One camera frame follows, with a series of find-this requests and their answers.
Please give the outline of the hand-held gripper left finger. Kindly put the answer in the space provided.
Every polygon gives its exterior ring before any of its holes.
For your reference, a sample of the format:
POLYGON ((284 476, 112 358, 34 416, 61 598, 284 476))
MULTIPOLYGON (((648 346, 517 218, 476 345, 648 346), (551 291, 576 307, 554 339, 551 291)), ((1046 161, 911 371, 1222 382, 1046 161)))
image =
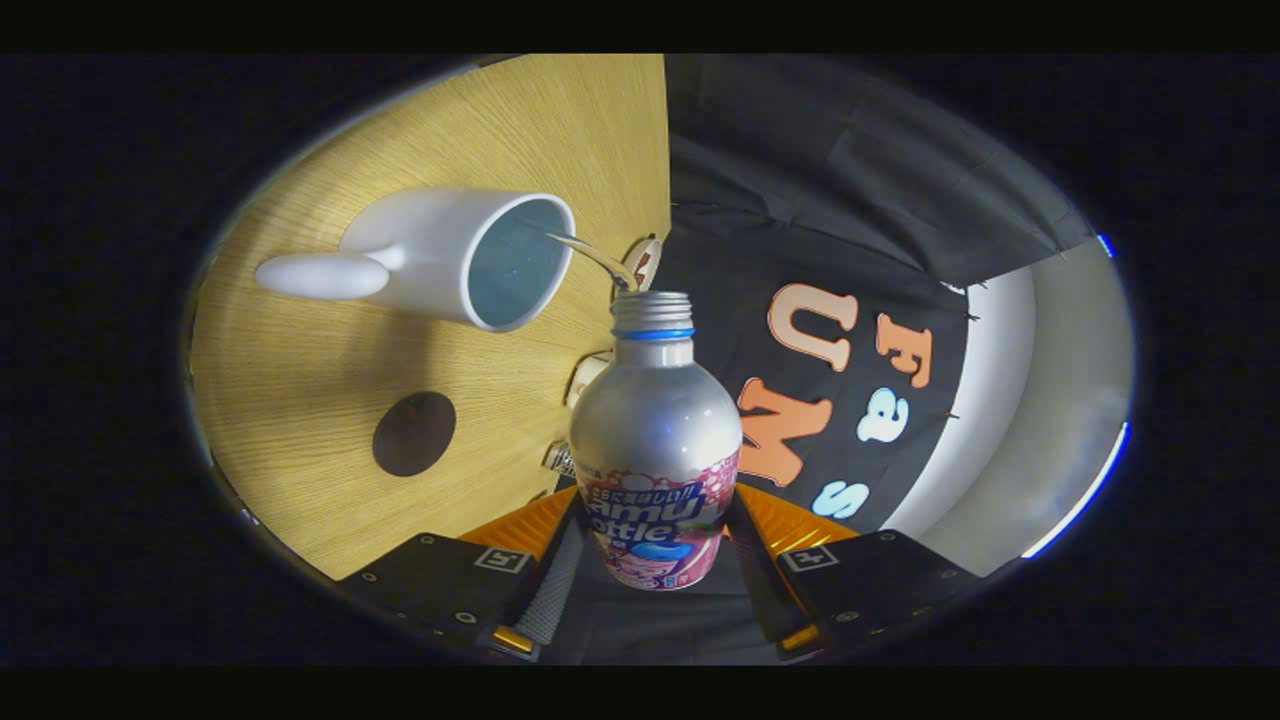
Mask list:
POLYGON ((556 638, 588 544, 563 489, 458 538, 422 532, 340 579, 364 607, 467 661, 538 661, 556 638))

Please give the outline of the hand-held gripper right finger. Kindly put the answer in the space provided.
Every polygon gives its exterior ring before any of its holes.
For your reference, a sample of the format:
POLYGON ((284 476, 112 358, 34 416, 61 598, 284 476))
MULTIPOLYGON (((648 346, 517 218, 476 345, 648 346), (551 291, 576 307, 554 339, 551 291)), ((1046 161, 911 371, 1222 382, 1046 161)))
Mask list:
POLYGON ((726 518, 748 596, 781 656, 855 656, 972 600, 977 578, 900 530, 858 534, 737 486, 726 518))

